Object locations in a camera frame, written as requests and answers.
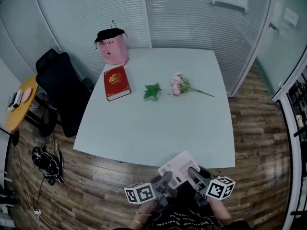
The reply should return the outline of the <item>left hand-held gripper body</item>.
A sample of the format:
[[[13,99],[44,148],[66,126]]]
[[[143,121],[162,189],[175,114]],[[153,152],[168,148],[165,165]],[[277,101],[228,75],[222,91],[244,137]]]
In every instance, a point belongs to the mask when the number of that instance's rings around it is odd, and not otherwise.
[[[171,197],[171,188],[158,186],[159,178],[154,178],[148,183],[133,184],[124,188],[127,200],[130,204],[142,205],[153,201],[158,210],[163,210],[168,205]]]

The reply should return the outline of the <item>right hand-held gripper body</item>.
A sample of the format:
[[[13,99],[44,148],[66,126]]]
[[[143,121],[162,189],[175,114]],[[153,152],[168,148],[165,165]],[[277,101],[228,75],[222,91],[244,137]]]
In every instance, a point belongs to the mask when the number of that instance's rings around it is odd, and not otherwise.
[[[214,176],[208,171],[200,171],[198,173],[202,176],[203,184],[197,184],[199,189],[194,196],[197,204],[207,204],[208,198],[222,201],[231,195],[236,184],[234,180],[226,176]]]

